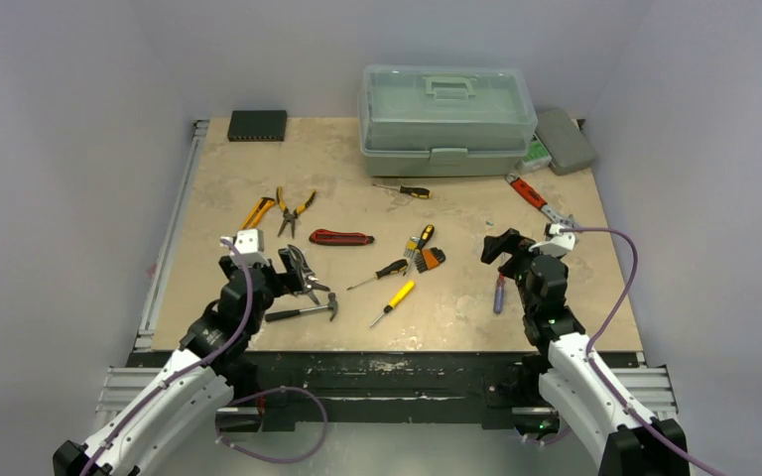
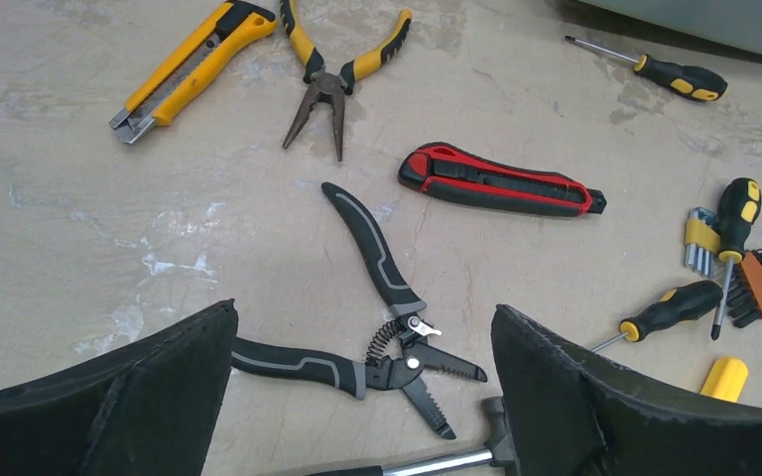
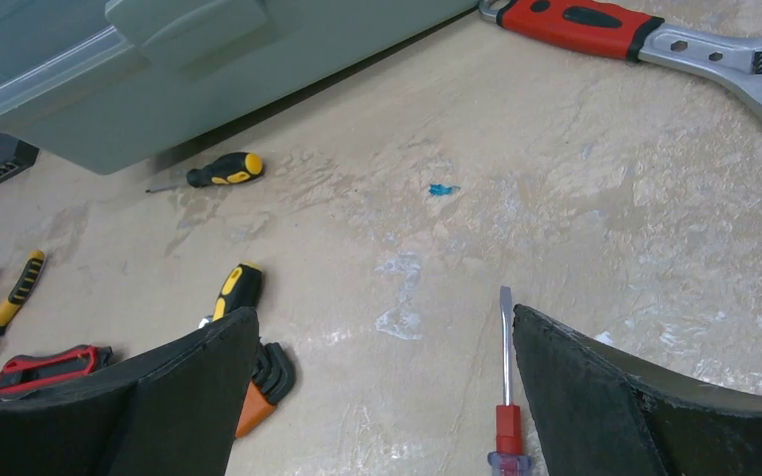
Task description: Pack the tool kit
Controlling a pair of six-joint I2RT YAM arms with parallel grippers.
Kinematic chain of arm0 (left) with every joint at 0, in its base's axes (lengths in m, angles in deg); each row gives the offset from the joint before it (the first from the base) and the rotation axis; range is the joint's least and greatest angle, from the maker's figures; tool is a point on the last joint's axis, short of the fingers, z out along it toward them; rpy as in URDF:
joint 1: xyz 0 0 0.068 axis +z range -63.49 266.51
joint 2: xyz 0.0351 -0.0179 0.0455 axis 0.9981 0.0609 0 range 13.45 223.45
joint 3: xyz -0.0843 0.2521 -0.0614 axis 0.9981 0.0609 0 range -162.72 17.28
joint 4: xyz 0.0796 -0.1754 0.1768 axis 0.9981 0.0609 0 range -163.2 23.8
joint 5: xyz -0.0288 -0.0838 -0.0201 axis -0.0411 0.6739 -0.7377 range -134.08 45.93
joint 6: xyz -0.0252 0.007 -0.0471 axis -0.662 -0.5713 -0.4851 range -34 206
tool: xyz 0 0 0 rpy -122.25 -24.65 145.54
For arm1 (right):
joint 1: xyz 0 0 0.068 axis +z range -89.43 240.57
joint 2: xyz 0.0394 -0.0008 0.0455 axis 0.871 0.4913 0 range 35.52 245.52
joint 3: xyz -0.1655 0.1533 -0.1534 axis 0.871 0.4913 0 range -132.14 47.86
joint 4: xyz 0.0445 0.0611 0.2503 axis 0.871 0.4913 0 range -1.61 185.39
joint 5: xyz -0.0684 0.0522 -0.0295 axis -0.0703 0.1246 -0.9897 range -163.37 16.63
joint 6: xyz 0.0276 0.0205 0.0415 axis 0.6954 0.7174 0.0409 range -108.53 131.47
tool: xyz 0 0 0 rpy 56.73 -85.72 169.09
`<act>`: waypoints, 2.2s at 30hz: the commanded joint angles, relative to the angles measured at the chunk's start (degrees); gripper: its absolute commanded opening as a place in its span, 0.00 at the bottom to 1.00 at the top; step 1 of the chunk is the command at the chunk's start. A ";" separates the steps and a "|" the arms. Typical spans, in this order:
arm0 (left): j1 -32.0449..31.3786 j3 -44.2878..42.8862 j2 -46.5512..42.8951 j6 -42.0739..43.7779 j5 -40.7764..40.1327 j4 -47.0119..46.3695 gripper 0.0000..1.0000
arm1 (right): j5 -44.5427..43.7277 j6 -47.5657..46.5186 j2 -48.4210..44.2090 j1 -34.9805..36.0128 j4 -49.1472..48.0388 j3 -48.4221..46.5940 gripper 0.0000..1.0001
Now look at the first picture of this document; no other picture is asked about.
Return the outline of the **translucent green tool box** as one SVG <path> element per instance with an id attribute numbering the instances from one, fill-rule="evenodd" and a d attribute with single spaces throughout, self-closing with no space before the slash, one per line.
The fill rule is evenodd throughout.
<path id="1" fill-rule="evenodd" d="M 358 108 L 365 169 L 379 178 L 503 176 L 538 125 L 516 69 L 371 64 Z"/>

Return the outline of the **black handled screwdriver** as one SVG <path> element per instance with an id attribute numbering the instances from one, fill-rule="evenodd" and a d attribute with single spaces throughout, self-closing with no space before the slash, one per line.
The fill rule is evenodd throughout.
<path id="1" fill-rule="evenodd" d="M 391 264 L 387 265 L 386 267 L 376 271 L 373 273 L 373 275 L 367 279 L 364 280 L 356 285 L 350 286 L 347 288 L 348 291 L 353 290 L 355 288 L 358 288 L 362 285 L 365 285 L 367 283 L 370 283 L 372 281 L 381 280 L 382 278 L 388 277 L 390 275 L 395 275 L 399 273 L 403 273 L 408 267 L 408 260 L 407 259 L 399 259 L 397 261 L 392 262 Z"/>

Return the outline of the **black yellow stubby screwdriver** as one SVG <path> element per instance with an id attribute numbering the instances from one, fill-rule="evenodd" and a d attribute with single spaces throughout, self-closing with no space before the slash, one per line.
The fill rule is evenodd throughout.
<path id="1" fill-rule="evenodd" d="M 427 225 L 419 237 L 411 237 L 405 247 L 404 256 L 408 259 L 415 258 L 422 252 L 425 245 L 430 241 L 435 233 L 435 226 L 432 224 Z"/>

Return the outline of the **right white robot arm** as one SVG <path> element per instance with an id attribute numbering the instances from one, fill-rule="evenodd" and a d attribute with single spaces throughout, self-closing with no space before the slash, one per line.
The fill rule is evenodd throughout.
<path id="1" fill-rule="evenodd" d="M 500 274 L 515 282 L 525 334 L 545 363 L 520 373 L 527 402 L 558 412 L 597 465 L 600 475 L 688 475 L 687 439 L 672 418 L 660 419 L 616 379 L 567 304 L 573 233 L 552 223 L 534 242 L 515 229 L 483 240 L 481 261 L 509 257 Z"/>

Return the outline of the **yellow handled screwdriver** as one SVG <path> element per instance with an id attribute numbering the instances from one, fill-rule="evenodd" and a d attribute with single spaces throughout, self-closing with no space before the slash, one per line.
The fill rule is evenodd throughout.
<path id="1" fill-rule="evenodd" d="M 395 309 L 401 303 L 401 301 L 404 300 L 407 295 L 415 288 L 415 286 L 416 283 L 414 281 L 407 281 L 386 303 L 382 311 L 369 324 L 369 327 L 374 327 L 385 315 L 389 314 L 393 309 Z"/>

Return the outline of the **orange hex key set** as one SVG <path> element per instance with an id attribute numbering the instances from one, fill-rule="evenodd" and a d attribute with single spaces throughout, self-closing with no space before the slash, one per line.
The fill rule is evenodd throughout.
<path id="1" fill-rule="evenodd" d="M 432 247 L 430 249 L 426 248 L 421 250 L 415 257 L 414 262 L 417 271 L 421 274 L 437 268 L 444 263 L 445 260 L 445 252 L 438 247 Z"/>

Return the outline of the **red black utility knife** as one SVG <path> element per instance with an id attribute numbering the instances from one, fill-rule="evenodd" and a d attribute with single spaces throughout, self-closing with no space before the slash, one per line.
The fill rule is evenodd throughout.
<path id="1" fill-rule="evenodd" d="M 309 241 L 321 246 L 357 247 L 373 244 L 375 237 L 360 232 L 338 232 L 317 229 L 310 234 Z"/>

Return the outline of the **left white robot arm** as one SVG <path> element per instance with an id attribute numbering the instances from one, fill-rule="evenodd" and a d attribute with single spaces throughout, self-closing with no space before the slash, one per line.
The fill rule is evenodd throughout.
<path id="1" fill-rule="evenodd" d="M 284 272 L 259 252 L 236 246 L 219 260 L 227 282 L 189 327 L 153 380 L 85 442 L 65 441 L 53 456 L 57 475 L 146 475 L 202 420 L 226 406 L 261 406 L 271 395 L 245 359 L 276 298 L 301 294 L 309 266 L 302 253 L 279 252 Z"/>

